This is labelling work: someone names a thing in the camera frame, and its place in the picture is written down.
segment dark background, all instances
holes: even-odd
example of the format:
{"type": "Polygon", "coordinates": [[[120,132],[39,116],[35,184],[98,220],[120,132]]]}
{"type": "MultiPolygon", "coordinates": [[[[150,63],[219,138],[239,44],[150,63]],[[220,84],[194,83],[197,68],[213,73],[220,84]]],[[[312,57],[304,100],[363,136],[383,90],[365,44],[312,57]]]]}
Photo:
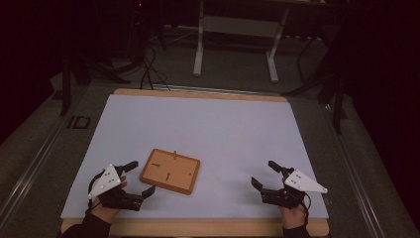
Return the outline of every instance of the dark background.
{"type": "MultiPolygon", "coordinates": [[[[49,80],[61,72],[65,41],[79,40],[87,49],[96,43],[108,51],[120,50],[127,44],[130,28],[121,27],[130,24],[127,8],[115,6],[113,1],[105,3],[113,7],[102,15],[107,24],[99,30],[115,33],[107,36],[124,36],[121,39],[103,38],[98,32],[91,1],[1,3],[0,143],[52,95],[49,80]],[[69,35],[69,30],[79,30],[79,35],[69,35]]],[[[166,24],[196,25],[198,1],[168,1],[166,6],[162,8],[166,24]]],[[[418,229],[419,10],[419,1],[414,0],[374,2],[370,11],[346,23],[336,51],[349,73],[346,92],[352,96],[418,229]]],[[[107,57],[107,51],[100,53],[107,57]]]]}

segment black cable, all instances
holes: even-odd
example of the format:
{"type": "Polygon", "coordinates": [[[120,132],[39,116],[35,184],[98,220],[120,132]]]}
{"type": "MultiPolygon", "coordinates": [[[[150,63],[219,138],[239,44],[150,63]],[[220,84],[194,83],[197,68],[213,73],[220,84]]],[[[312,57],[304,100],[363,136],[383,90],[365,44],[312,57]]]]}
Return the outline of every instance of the black cable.
{"type": "Polygon", "coordinates": [[[164,73],[162,73],[162,72],[159,72],[159,71],[157,71],[155,68],[154,68],[154,66],[153,66],[153,63],[154,63],[154,61],[155,61],[155,59],[156,59],[156,55],[157,55],[157,53],[156,53],[156,51],[155,51],[155,49],[153,49],[151,46],[148,46],[148,48],[150,48],[151,50],[152,50],[152,52],[153,52],[153,57],[152,57],[152,60],[151,61],[149,61],[148,59],[145,59],[145,66],[146,66],[146,71],[145,71],[145,73],[143,74],[143,76],[142,76],[142,80],[141,80],[141,83],[140,83],[140,89],[143,89],[143,83],[144,83],[144,81],[145,81],[145,78],[146,78],[146,76],[148,77],[148,80],[149,80],[149,84],[151,85],[151,89],[152,90],[154,90],[154,86],[153,86],[153,82],[152,82],[152,79],[151,79],[151,74],[150,74],[150,70],[152,69],[154,72],[155,72],[155,74],[156,74],[156,76],[157,76],[157,78],[159,78],[159,80],[160,80],[160,82],[161,83],[163,83],[165,86],[166,86],[166,88],[170,91],[170,88],[169,88],[169,86],[167,85],[167,83],[166,83],[166,81],[167,81],[167,75],[166,74],[164,74],[164,73]],[[164,77],[165,77],[165,79],[162,79],[158,74],[162,74],[164,77]]]}
{"type": "Polygon", "coordinates": [[[150,62],[149,65],[148,65],[148,62],[145,60],[146,71],[145,71],[145,73],[143,73],[142,80],[140,81],[140,89],[143,89],[143,82],[145,81],[145,77],[147,76],[148,79],[149,79],[149,84],[151,85],[152,90],[154,90],[154,86],[152,85],[151,75],[149,73],[149,70],[150,70],[150,68],[152,66],[152,63],[154,63],[154,61],[155,61],[156,52],[155,52],[155,50],[152,47],[150,47],[150,46],[148,46],[148,47],[150,49],[152,49],[152,52],[154,53],[154,56],[152,57],[152,60],[151,60],[151,62],[150,62]]]}

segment gray floor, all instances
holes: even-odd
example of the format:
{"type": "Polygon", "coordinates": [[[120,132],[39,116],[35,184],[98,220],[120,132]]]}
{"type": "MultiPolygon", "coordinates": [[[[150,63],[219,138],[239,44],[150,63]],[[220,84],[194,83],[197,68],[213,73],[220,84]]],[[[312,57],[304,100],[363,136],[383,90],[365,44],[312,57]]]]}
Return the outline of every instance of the gray floor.
{"type": "MultiPolygon", "coordinates": [[[[280,83],[272,84],[262,48],[269,46],[270,42],[246,39],[247,44],[238,46],[238,42],[222,44],[220,36],[208,35],[202,75],[194,77],[194,30],[166,30],[168,51],[164,52],[155,39],[151,40],[151,46],[157,52],[154,67],[167,75],[165,83],[172,90],[206,88],[279,95],[301,85],[295,65],[304,46],[300,40],[284,39],[280,42],[275,56],[280,83]]],[[[324,52],[322,43],[313,45],[302,62],[305,75],[309,75],[324,52]]],[[[149,51],[148,59],[151,58],[152,51],[149,51]]],[[[3,223],[7,225],[3,237],[54,237],[57,234],[63,204],[108,95],[118,87],[139,87],[143,72],[141,68],[124,75],[133,81],[130,85],[118,85],[92,73],[95,80],[89,86],[73,84],[74,102],[67,117],[58,116],[60,101],[49,99],[1,146],[1,203],[9,197],[31,161],[45,159],[40,172],[33,175],[34,181],[24,189],[28,192],[25,199],[16,201],[16,209],[10,214],[12,219],[3,223]],[[90,117],[92,121],[88,129],[66,129],[69,117],[73,115],[90,117]]],[[[153,75],[153,81],[159,79],[153,75]]],[[[57,88],[59,82],[60,74],[52,78],[57,88]]],[[[329,188],[324,198],[332,236],[420,237],[352,105],[352,99],[345,98],[347,119],[342,120],[343,135],[339,136],[332,129],[328,106],[320,105],[316,100],[318,90],[315,88],[288,100],[317,180],[329,188]]]]}

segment wooden board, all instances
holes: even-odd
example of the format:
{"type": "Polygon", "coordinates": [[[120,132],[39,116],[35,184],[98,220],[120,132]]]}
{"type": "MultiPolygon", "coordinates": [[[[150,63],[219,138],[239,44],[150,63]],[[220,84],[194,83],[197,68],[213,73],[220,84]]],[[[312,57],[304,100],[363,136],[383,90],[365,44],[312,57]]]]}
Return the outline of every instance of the wooden board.
{"type": "Polygon", "coordinates": [[[191,194],[200,168],[200,161],[153,149],[140,175],[140,181],[165,189],[191,194]]]}

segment metal leg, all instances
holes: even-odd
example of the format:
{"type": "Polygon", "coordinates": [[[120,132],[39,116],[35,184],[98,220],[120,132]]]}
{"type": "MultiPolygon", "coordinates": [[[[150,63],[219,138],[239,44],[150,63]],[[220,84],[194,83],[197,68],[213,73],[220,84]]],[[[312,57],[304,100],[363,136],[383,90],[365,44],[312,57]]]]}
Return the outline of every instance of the metal leg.
{"type": "Polygon", "coordinates": [[[274,55],[277,51],[278,42],[281,38],[281,33],[283,32],[284,25],[286,23],[287,15],[289,13],[289,8],[284,9],[281,22],[278,24],[277,32],[274,36],[274,43],[270,51],[266,52],[266,62],[268,64],[269,78],[271,82],[278,83],[277,70],[275,69],[274,55]]]}
{"type": "Polygon", "coordinates": [[[201,75],[201,65],[203,63],[203,12],[204,12],[204,1],[200,1],[200,18],[198,20],[198,46],[197,52],[195,54],[195,63],[194,63],[194,76],[201,75]]]}

